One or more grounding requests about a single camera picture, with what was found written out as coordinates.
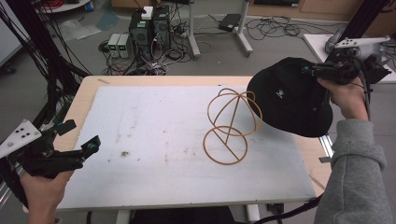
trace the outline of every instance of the baseball cap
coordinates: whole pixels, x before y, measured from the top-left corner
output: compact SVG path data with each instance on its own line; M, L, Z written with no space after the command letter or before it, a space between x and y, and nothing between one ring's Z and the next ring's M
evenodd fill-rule
M247 85L254 97L252 93L247 97L256 102L262 120L270 126L304 137L320 137L332 125L332 108L327 90L316 77L302 72L302 67L309 64L302 58L285 58L262 69Z

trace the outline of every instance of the table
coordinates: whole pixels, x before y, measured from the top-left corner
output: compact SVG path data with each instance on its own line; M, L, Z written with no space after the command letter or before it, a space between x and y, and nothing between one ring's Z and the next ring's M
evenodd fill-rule
M177 87L180 88L186 88L186 87L217 87L218 85L222 86L246 86L248 82L250 81L251 77L86 77L84 78L80 89L78 90L78 94L76 95L75 100L73 101L73 104L71 105L66 118L65 119L73 119L76 124L77 128L62 137L57 137L55 139L55 148L61 151L65 150L71 150L75 148L75 144L78 142L78 137L83 135L83 132L81 131L82 127L84 126L84 122L86 122L87 115L90 115L90 109L92 108L92 102L95 99L95 94L96 91L99 89L99 87L103 86L126 86L126 87L131 87L135 86L136 89L138 88L169 88L171 86L174 86L175 89ZM270 133L276 133L276 132L281 132L277 131L274 129L267 128L266 130L270 130L267 132ZM112 192L113 187L111 185L106 185L105 189L101 189L101 186L95 186L96 189L93 189L91 186L91 180L89 178L86 179L86 183L76 183L75 180L79 181L84 181L83 178L81 178L80 174L84 174L86 172L90 171L90 164L89 162L94 162L97 159L101 158L98 155L92 155L91 158L89 158L86 163L84 163L84 167L81 170L78 170L75 172L75 176L73 176L71 182L69 183L67 189L66 189L66 194L64 197L64 201L59 205L60 210L91 210L91 209L141 209L141 208L155 208L155 207L185 207L185 206L210 206L210 205L221 205L221 204L252 204L252 203L286 203L286 202L304 202L312 197L315 197L316 195L320 194L324 186L326 186L327 179L330 174L330 166L329 164L321 164L318 162L318 157L324 156L324 152L321 150L320 143L318 142L318 139L306 139L298 136L294 136L289 133L282 133L282 138L287 139L288 142L292 142L292 139L295 138L296 142L300 146L300 149L302 148L301 146L304 146L304 150L301 150L301 153L304 155L304 161L301 160L301 154L300 152L297 151L291 151L290 153L296 158L297 162L297 167L296 169L305 169L304 165L308 165L308 173L305 173L305 177L302 177L301 183L289 183L288 185L283 184L277 186L277 188L270 188L270 189L278 189L280 191L283 191L281 193L283 196L279 196L278 193L270 193L270 192L262 192L261 194L259 193L258 195L255 192L250 192L250 190L255 190L255 189L250 189L250 186L254 186L256 183L255 175L249 175L250 171L248 166L240 166L244 169L244 172L246 175L250 176L251 183L243 183L240 184L240 186L245 186L246 189L248 189L249 193L244 195L244 193L240 194L235 194L237 197L233 198L228 198L223 197L222 199L219 199L217 196L213 197L213 200L208 200L207 202L205 201L205 197L195 197L194 200L203 198L200 202L193 202L189 201L191 198L180 198L180 201L174 200L172 198L169 198L168 196L163 196L160 198L163 198L162 200L158 201L156 200L156 196L159 195L166 195L163 190L153 190L155 189L155 186L148 186L147 189L151 189L151 195L142 197L140 194L141 192L127 192L125 193L122 197L118 199L114 199L114 197L117 197L117 193L119 195L120 192ZM99 149L99 152L101 150L106 150L105 143L103 143L103 147ZM232 166L225 167L218 165L211 161L209 158L204 158L205 159L205 166L208 167L218 167L216 169L220 170L227 170L227 169L234 169L235 172L238 172L237 169L233 168ZM240 163L243 163L245 160L252 160L251 158L248 159L248 156ZM94 172L91 170L93 175L101 175L104 179L110 178L105 177L105 163L103 164L103 169L101 170L96 170ZM124 173L123 167L126 167L127 164L121 164L120 163L120 170L123 174ZM136 177L137 174L134 174L134 178L125 180L124 176L117 177L116 175L113 175L111 178L111 181L116 181L120 185L132 185L133 183L138 183L138 179L141 179L141 181L144 181L142 178ZM211 178L208 176L198 176L197 178L202 178L207 185L210 186L211 183ZM202 183L196 182L196 186L200 188L204 188L205 185L202 185ZM227 192L235 192L235 190L241 190L243 188L235 188L234 186L227 186ZM186 191L183 191L183 188L178 188L177 189L177 194L182 194L185 193ZM191 189L191 192L194 192L193 194L200 194L199 190L194 190ZM128 199L129 196L127 195L133 195L134 201L131 202ZM91 202L96 202L96 203L103 203L105 202L106 204L97 204L93 206Z
M250 46L248 43L247 39L244 36L244 27L245 27L245 22L246 22L246 17L248 14L248 4L250 0L244 0L244 4L242 5L242 11L241 11L241 21L239 22L239 27L234 27L233 31L236 33L236 37L241 41L242 46L244 47L247 57L250 56L251 53L253 53L253 48ZM194 22L193 22L193 15L194 15L194 0L190 0L189 3L189 31L187 32L190 45L191 45L191 50L193 54L193 59L196 60L199 57L201 57L201 52L198 48L197 42L194 37Z

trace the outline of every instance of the hand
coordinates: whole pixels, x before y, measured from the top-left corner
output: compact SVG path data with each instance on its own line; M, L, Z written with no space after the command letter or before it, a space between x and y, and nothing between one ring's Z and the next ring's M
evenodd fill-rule
M29 224L53 224L55 210L64 198L64 189L74 171L59 173L54 179L25 173L21 184L29 205Z
M346 85L338 85L319 77L318 83L330 91L332 102L341 108L341 113L346 119L368 120L360 78L356 77L352 83Z

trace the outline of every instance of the desk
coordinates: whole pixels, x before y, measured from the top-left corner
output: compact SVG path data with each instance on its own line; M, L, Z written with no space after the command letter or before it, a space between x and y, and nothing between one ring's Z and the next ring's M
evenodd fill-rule
M186 86L213 86L216 87L218 85L223 85L223 86L246 86L248 82L250 81L251 77L85 77L80 89L78 90L78 94L76 95L75 100L73 101L73 104L71 105L66 118L65 119L73 119L76 124L77 128L62 137L57 137L55 139L55 148L61 151L65 150L71 150L75 147L76 142L78 141L78 136L81 135L80 130L82 129L84 122L86 121L85 118L87 118L87 115L89 115L90 110L92 108L92 102L95 99L95 94L99 87L102 86L136 86L136 87L145 87L145 86L150 86L150 87L155 87L155 86L161 86L161 87L170 87L170 86L180 86L180 87L186 87ZM267 130L270 130L269 132L276 132L274 129L271 130L270 128L267 127ZM285 137L285 139L288 140L288 142L292 142L293 140L293 135L288 134L288 133L282 133L282 136ZM250 176L250 178L246 178L245 176L237 176L234 185L224 185L224 186L214 186L213 190L216 190L216 192L219 192L219 190L224 189L227 192L235 190L240 190L241 186L245 186L245 189L248 189L246 192L242 191L237 191L239 193L235 193L233 195L223 195L222 199L219 199L218 196L221 196L221 194L217 195L212 195L213 200L212 201L205 201L205 197L194 197L192 198L181 198L180 201L175 201L175 198L169 198L168 194L172 195L178 195L180 194L185 194L187 191L184 190L183 188L178 189L177 191L173 192L165 192L161 189L157 189L155 191L152 191L150 195L141 195L141 192L137 192L136 190L139 189L134 189L128 192L114 192L115 188L113 188L111 185L106 185L105 188L103 186L92 186L92 183L89 180L89 175L85 174L86 172L89 172L90 170L90 164L89 162L94 162L97 158L100 158L99 155L92 155L91 158L89 158L86 163L84 164L84 167L81 170L77 170L75 172L75 176L72 177L71 182L69 183L67 189L66 189L66 194L64 197L63 202L59 205L60 210L94 210L94 209L141 209L141 208L155 208L155 207L186 207L186 206L210 206L210 205L224 205L224 204L250 204L250 203L287 203L287 202L304 202L312 197L315 197L318 193L320 193L321 190L323 190L323 186L326 186L327 178L329 177L330 174L330 167L328 164L317 164L315 165L314 163L319 163L318 162L318 157L324 156L324 152L320 148L320 144L318 143L318 139L305 139L302 137L296 137L296 142L299 144L299 146L304 145L304 150L302 150L302 154L304 155L305 161L302 161L301 159L301 154L300 152L297 151L291 151L290 153L294 156L296 162L294 164L298 164L298 167L295 167L296 169L302 170L305 169L304 165L308 164L308 173L305 173L305 176L302 177L301 180L296 181L296 183L288 183L288 184L280 184L276 186L276 188L270 188L267 189L265 186L261 186L262 189L265 189L263 192L256 192L256 191L250 191L252 189L251 186L257 186L257 179L255 179L256 176L251 176L249 169L244 166L244 172L246 176ZM105 144L103 143L104 147L101 147L99 149L99 152L101 150L105 150ZM248 161L248 154L247 157L244 158L243 161L240 163L243 163L245 160ZM208 166L209 168L211 167L218 167L216 169L235 169L234 165L232 166L222 166L219 164L214 163L211 161L209 158L205 158L206 162L205 165ZM111 181L119 181L122 180L124 177L117 177L116 175L111 177L111 180L109 180L109 176L105 177L105 165L102 166L103 169L101 170L95 170L91 171L91 175L99 175L102 176L107 182ZM86 176L86 182L85 183L75 183L76 180L78 179L79 181L84 181L84 178L81 178L81 175L87 175ZM201 176L204 180L205 183L210 188L210 182L212 181L211 179L206 179L204 176ZM133 183L138 182L137 178L135 181L131 181L130 183L127 183L126 185L131 185ZM196 183L196 187L198 189L190 189L191 195L196 194L205 194L207 192L207 189L205 188L205 185L202 185L202 183ZM201 199L199 202L193 202L192 200L196 199Z
M241 11L241 21L239 22L239 27L235 27L233 31L236 33L236 37L241 41L242 46L244 47L247 57L250 56L250 54L253 52L253 48L250 46L248 43L247 39L244 36L244 27L245 27L245 22L246 22L246 17L248 14L248 4L250 0L243 0L244 4L242 5L242 11ZM191 50L193 54L193 59L196 60L201 56L201 52L198 49L197 42L194 37L194 0L190 0L189 3L189 19L190 19L190 24L189 24L189 31L188 31L188 38L190 41L191 45Z

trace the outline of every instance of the gray sleeve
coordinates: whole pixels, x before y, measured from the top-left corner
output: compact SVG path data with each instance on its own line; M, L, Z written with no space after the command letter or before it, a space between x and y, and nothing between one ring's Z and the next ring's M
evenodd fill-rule
M393 223L381 174L386 159L374 143L373 123L339 121L332 150L332 174L315 223Z

